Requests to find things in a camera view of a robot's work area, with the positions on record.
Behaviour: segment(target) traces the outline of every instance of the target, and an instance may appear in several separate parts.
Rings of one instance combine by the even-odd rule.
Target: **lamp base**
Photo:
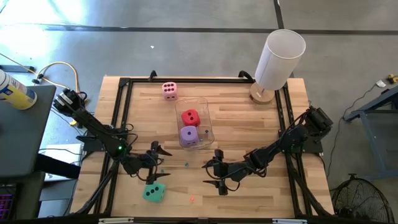
[[[274,98],[274,96],[274,91],[265,90],[257,83],[253,83],[250,87],[250,99],[257,104],[267,104]]]

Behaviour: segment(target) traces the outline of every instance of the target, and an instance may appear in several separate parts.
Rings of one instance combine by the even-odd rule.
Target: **teal die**
[[[161,202],[165,189],[166,186],[164,184],[154,182],[153,184],[145,185],[142,196],[150,202]]]

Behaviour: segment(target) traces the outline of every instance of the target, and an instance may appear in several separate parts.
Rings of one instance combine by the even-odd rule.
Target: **transparent box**
[[[199,142],[193,146],[187,147],[182,146],[181,143],[180,130],[185,127],[181,114],[190,109],[195,109],[199,115],[200,124],[197,126]],[[191,98],[177,101],[175,104],[175,114],[177,115],[177,131],[181,147],[184,149],[202,149],[208,147],[214,142],[214,134],[211,127],[208,103],[205,98]]]

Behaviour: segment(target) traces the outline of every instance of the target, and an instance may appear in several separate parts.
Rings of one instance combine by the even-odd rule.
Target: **yellow cable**
[[[45,72],[45,70],[46,70],[47,68],[49,68],[51,65],[55,65],[55,64],[64,64],[64,65],[68,65],[68,66],[73,70],[73,72],[74,72],[74,74],[75,74],[76,92],[79,93],[78,76],[77,76],[76,69],[75,69],[71,64],[69,64],[69,63],[67,63],[67,62],[53,62],[53,63],[50,63],[50,64],[46,65],[44,68],[42,68],[38,73],[36,73],[36,72],[30,70],[29,68],[27,68],[27,67],[21,65],[20,63],[16,62],[15,60],[13,60],[13,59],[11,59],[11,58],[5,56],[5,55],[2,54],[2,53],[0,53],[0,55],[2,55],[3,57],[5,57],[6,59],[8,59],[8,60],[10,60],[10,61],[12,61],[12,62],[18,64],[19,66],[21,66],[22,68],[26,69],[27,71],[32,72],[33,74],[36,75],[36,79],[37,79],[37,77],[39,76],[39,74],[43,74],[43,73]],[[47,81],[47,82],[49,82],[49,83],[51,83],[51,84],[53,84],[53,85],[56,85],[56,86],[59,86],[59,87],[62,87],[62,88],[67,88],[67,89],[69,89],[67,86],[64,86],[64,85],[61,85],[61,84],[52,82],[52,81],[50,81],[50,80],[47,79],[47,78],[44,78],[44,77],[43,77],[42,79],[45,80],[45,81]]]

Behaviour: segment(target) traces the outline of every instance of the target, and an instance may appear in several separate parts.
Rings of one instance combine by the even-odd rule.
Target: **fan grille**
[[[388,201],[373,184],[351,178],[333,194],[333,208],[339,217],[395,223]]]

